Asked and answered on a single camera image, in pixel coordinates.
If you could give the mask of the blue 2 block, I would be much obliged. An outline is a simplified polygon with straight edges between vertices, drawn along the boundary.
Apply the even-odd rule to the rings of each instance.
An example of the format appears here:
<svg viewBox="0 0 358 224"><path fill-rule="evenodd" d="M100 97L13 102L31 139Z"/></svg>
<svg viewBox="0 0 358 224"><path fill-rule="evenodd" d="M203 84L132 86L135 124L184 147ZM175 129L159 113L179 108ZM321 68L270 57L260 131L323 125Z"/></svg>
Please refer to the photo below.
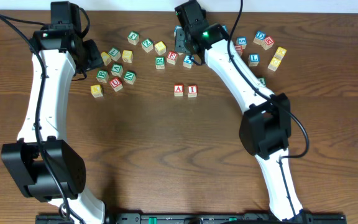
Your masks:
<svg viewBox="0 0 358 224"><path fill-rule="evenodd" d="M193 61L192 61L192 56L191 55L186 55L183 59L183 66L185 68L192 68L193 66Z"/></svg>

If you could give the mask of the red A block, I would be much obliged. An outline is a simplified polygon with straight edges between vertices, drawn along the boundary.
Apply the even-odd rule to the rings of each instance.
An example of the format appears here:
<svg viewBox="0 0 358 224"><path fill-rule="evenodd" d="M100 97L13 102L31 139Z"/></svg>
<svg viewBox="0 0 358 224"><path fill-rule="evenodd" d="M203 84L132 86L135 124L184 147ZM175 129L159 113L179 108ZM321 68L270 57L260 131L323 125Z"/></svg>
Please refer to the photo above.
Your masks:
<svg viewBox="0 0 358 224"><path fill-rule="evenodd" d="M174 96L183 96L184 94L184 86L182 84L180 85L174 85Z"/></svg>

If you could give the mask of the red I block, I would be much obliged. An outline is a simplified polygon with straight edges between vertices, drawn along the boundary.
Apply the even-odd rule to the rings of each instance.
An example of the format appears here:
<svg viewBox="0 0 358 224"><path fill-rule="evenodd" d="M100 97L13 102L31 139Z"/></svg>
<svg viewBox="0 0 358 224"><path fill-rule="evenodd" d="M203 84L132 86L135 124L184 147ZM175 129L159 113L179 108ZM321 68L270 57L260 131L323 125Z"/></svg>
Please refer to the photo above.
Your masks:
<svg viewBox="0 0 358 224"><path fill-rule="evenodd" d="M198 95L198 87L196 85L188 85L188 97L195 98Z"/></svg>

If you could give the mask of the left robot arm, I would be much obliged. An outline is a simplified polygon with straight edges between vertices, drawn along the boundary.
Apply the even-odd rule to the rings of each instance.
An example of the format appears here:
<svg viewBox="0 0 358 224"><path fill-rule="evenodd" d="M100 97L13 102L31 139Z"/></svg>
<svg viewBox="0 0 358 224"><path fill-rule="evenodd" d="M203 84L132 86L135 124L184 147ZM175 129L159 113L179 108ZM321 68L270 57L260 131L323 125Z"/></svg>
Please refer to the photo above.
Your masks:
<svg viewBox="0 0 358 224"><path fill-rule="evenodd" d="M74 23L47 24L29 39L34 76L24 124L1 159L23 196L58 207L71 223L109 223L103 201L86 186L84 160L67 142L72 78L102 67L93 40Z"/></svg>

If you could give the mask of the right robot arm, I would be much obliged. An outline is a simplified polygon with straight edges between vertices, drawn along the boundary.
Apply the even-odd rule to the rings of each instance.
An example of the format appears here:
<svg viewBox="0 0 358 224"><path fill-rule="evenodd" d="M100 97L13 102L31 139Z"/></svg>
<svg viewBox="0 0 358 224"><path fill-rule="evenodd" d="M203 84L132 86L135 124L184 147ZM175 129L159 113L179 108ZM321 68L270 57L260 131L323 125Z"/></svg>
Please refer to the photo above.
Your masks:
<svg viewBox="0 0 358 224"><path fill-rule="evenodd" d="M290 111L285 94L276 95L255 77L238 54L232 34L220 24L209 24L198 1L175 8L181 25L176 46L200 64L212 69L228 87L242 111L239 138L261 168L271 214L280 222L300 222L300 203L290 173L291 122L299 120Z"/></svg>

